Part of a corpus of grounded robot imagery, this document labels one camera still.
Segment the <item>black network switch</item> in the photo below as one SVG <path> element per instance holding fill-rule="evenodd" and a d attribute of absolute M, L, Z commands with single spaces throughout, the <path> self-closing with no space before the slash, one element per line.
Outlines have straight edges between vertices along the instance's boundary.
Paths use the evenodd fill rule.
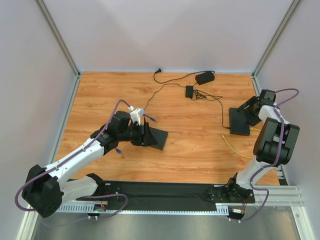
<path fill-rule="evenodd" d="M 157 144 L 151 145 L 151 147 L 163 151 L 169 133 L 153 127 L 150 128 L 150 131 L 153 137 L 157 140 Z"/>
<path fill-rule="evenodd" d="M 250 126 L 243 112 L 237 108 L 229 108 L 229 133 L 231 135 L 249 136 Z"/>

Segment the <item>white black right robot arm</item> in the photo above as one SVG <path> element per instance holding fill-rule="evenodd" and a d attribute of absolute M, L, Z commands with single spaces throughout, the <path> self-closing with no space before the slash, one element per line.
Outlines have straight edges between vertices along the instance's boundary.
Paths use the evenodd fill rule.
<path fill-rule="evenodd" d="M 272 168 L 286 165 L 293 154 L 300 128 L 289 123 L 280 113 L 280 106 L 299 94 L 296 88 L 277 91 L 263 89 L 237 108 L 246 122 L 254 127 L 263 122 L 253 147 L 250 163 L 230 178 L 226 194 L 231 199 L 247 199 L 256 182 Z"/>

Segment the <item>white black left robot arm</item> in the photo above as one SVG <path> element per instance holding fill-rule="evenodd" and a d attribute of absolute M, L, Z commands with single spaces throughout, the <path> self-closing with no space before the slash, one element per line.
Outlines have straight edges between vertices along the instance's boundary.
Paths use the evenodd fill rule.
<path fill-rule="evenodd" d="M 41 167 L 33 166 L 22 187 L 22 198 L 42 218 L 55 213 L 61 204 L 97 193 L 102 181 L 96 174 L 71 181 L 70 178 L 89 163 L 116 149 L 120 142 L 148 147 L 158 143 L 152 135 L 143 108 L 117 111 L 110 120 L 76 150 L 60 160 Z"/>

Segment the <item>large black power adapter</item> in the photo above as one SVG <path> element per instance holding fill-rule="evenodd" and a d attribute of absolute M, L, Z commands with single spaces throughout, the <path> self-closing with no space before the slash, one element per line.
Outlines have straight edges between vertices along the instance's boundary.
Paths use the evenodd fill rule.
<path fill-rule="evenodd" d="M 200 85 L 207 84 L 215 80 L 215 75 L 212 71 L 205 71 L 195 76 L 196 83 Z"/>

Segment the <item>small black power adapter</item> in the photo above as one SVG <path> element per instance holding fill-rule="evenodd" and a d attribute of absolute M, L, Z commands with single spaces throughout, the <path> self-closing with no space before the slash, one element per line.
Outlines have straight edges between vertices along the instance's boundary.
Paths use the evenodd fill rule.
<path fill-rule="evenodd" d="M 194 94 L 194 87 L 192 85 L 186 85 L 185 86 L 185 97 L 192 99 L 193 94 Z"/>

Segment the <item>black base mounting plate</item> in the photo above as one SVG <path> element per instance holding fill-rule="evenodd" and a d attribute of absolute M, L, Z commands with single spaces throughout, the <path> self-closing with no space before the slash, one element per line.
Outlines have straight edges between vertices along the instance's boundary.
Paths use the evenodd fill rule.
<path fill-rule="evenodd" d="M 246 200 L 227 187 L 214 187 L 201 183 L 165 183 L 105 181 L 94 196 L 124 194 L 128 197 L 125 210 L 130 211 L 215 211 L 216 204 L 253 204 L 255 197 L 249 193 Z"/>

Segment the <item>aluminium right corner post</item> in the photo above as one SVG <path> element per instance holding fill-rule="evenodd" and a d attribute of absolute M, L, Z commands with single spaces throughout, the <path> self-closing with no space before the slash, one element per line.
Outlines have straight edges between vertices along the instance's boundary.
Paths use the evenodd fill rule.
<path fill-rule="evenodd" d="M 277 29 L 275 30 L 273 36 L 271 37 L 265 51 L 263 52 L 260 60 L 258 61 L 254 71 L 252 72 L 251 76 L 256 78 L 260 71 L 262 70 L 263 66 L 265 65 L 269 55 L 274 50 L 276 44 L 280 40 L 283 32 L 285 31 L 287 25 L 289 24 L 291 18 L 293 17 L 294 13 L 296 12 L 298 6 L 300 5 L 301 0 L 292 0 L 288 9 L 286 10 L 283 18 L 281 19 Z"/>

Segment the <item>aluminium corner post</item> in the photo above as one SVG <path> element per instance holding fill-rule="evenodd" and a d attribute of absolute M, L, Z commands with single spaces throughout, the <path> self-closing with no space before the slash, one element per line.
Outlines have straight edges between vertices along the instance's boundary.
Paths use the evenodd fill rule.
<path fill-rule="evenodd" d="M 44 0 L 35 0 L 34 1 L 37 5 L 37 7 L 39 8 L 39 11 L 41 12 L 45 22 L 47 23 L 53 37 L 55 38 L 55 41 L 57 42 L 58 46 L 60 47 L 67 63 L 69 64 L 71 70 L 73 71 L 73 73 L 78 77 L 81 75 L 80 70 L 78 69 L 70 51 L 68 50 L 68 47 L 65 43 L 65 41 L 63 40 L 63 37 L 55 23 L 54 18 L 52 17 L 46 3 Z"/>
<path fill-rule="evenodd" d="M 254 71 L 252 72 L 251 76 L 256 78 L 260 71 L 262 70 L 263 66 L 265 65 L 269 55 L 274 50 L 276 44 L 280 40 L 283 32 L 285 31 L 287 25 L 289 24 L 291 18 L 293 17 L 294 13 L 296 12 L 298 6 L 300 5 L 301 0 L 292 0 L 288 9 L 286 10 L 283 18 L 281 19 L 277 29 L 275 30 L 273 36 L 271 37 L 265 51 L 263 52 L 260 60 L 258 61 Z"/>

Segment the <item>aluminium frame rail front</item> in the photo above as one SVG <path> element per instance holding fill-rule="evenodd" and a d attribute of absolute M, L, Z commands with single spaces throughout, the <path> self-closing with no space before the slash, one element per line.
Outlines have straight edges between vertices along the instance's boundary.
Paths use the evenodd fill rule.
<path fill-rule="evenodd" d="M 258 185 L 253 190 L 255 203 L 217 203 L 223 206 L 241 206 L 241 205 L 265 205 L 265 206 L 303 206 L 303 200 L 297 186 L 275 185 L 264 186 Z M 122 193 L 107 194 L 105 197 L 91 198 L 80 197 L 63 203 L 59 210 L 65 211 L 103 211 L 114 210 L 120 207 L 124 202 L 128 202 L 128 197 Z"/>

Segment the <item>aluminium left corner post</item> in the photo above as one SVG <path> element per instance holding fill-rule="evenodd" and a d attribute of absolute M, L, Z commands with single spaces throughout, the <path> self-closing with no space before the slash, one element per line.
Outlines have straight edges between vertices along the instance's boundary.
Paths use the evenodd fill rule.
<path fill-rule="evenodd" d="M 60 47 L 67 63 L 69 64 L 71 70 L 73 71 L 73 73 L 78 77 L 81 75 L 80 70 L 78 69 L 70 51 L 68 50 L 68 47 L 65 43 L 65 41 L 63 40 L 63 37 L 55 23 L 54 18 L 52 17 L 46 3 L 44 0 L 35 0 L 34 1 L 37 5 L 37 7 L 39 8 L 39 11 L 41 12 L 45 22 L 47 23 L 53 37 L 55 38 L 55 41 L 57 42 L 58 46 Z"/>

